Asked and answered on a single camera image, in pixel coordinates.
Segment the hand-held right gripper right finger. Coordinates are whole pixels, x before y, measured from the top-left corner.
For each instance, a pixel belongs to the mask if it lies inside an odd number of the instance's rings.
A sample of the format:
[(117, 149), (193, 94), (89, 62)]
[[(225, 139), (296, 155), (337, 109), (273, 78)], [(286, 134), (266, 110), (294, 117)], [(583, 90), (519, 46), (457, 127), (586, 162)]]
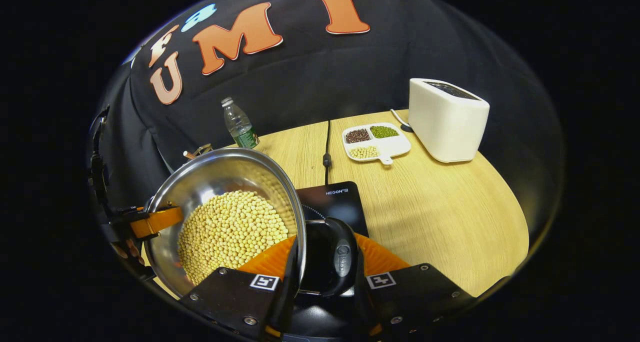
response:
[(473, 295), (430, 263), (411, 265), (355, 233), (355, 310), (364, 340), (422, 340), (476, 303)]

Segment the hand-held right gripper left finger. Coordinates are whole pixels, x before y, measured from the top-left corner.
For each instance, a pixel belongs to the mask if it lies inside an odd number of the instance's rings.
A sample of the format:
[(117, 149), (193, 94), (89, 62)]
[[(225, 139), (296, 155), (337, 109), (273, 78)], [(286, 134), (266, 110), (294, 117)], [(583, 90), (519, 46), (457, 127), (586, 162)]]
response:
[(283, 277), (219, 267), (179, 299), (182, 307), (240, 340), (282, 340), (300, 283), (291, 238)]

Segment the pile of yellow soybeans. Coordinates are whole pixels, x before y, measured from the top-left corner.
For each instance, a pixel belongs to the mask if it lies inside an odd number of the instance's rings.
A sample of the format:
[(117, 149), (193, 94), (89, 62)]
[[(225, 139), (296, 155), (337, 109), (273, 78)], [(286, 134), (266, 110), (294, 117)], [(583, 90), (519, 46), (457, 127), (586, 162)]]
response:
[(186, 217), (177, 251), (186, 277), (197, 285), (215, 269), (243, 267), (293, 236), (269, 200), (236, 190), (209, 198)]

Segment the steel pot with black handles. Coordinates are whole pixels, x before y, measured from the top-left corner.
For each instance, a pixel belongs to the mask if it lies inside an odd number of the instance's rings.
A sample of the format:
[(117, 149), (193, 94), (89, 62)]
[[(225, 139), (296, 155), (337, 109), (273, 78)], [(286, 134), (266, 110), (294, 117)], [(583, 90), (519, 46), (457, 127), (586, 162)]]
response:
[[(162, 211), (169, 206), (182, 208), (182, 222), (144, 242), (147, 262), (157, 283), (174, 299), (180, 299), (198, 285), (187, 278), (179, 260), (178, 237), (183, 223), (197, 206), (211, 197), (236, 190), (256, 192), (270, 201), (285, 225), (293, 230), (291, 238), (295, 237), (300, 243), (297, 247), (300, 281), (311, 274), (321, 253), (313, 255), (311, 221), (305, 218), (297, 190), (285, 171), (262, 152), (246, 148), (218, 149), (197, 156), (174, 171), (145, 206), (146, 212)], [(248, 263), (255, 264), (279, 246), (291, 244), (292, 240), (279, 242)]]

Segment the black induction cooktop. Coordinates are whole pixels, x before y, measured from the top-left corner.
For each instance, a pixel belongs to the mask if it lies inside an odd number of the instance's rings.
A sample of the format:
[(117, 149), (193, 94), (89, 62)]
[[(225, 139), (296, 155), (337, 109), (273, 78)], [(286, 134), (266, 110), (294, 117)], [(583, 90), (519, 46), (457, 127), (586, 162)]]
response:
[(345, 222), (355, 233), (369, 237), (358, 185), (343, 181), (295, 190), (307, 221), (334, 218)]

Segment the clear plastic water bottle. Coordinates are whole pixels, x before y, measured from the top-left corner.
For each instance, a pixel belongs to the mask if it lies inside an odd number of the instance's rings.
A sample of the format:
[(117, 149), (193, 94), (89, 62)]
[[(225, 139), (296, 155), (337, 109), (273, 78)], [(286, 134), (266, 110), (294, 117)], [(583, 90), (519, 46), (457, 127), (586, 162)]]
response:
[(260, 140), (246, 112), (231, 97), (221, 101), (224, 122), (239, 148), (257, 149)]

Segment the white toaster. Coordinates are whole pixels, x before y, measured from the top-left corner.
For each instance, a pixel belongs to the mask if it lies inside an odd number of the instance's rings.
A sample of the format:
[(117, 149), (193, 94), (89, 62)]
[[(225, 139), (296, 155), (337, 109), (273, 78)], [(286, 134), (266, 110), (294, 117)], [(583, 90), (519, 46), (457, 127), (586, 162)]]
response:
[(408, 123), (426, 151), (443, 164), (476, 157), (489, 112), (485, 99), (450, 82), (409, 80)]

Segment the black backdrop cloth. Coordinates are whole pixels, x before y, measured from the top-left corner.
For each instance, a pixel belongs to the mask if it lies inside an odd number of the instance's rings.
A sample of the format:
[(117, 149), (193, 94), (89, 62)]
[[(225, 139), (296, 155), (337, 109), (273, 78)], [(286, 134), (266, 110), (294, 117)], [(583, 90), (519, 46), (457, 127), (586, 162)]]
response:
[[(281, 44), (223, 58), (202, 73), (194, 37), (231, 29), (270, 3)], [(99, 153), (111, 206), (142, 205), (184, 162), (183, 151), (233, 143), (221, 101), (233, 98), (259, 137), (409, 105), (409, 80), (452, 83), (489, 103), (479, 151), (519, 201), (531, 234), (553, 219), (565, 169), (563, 133), (544, 85), (492, 30), (443, 0), (202, 0), (167, 22), (108, 84)]]

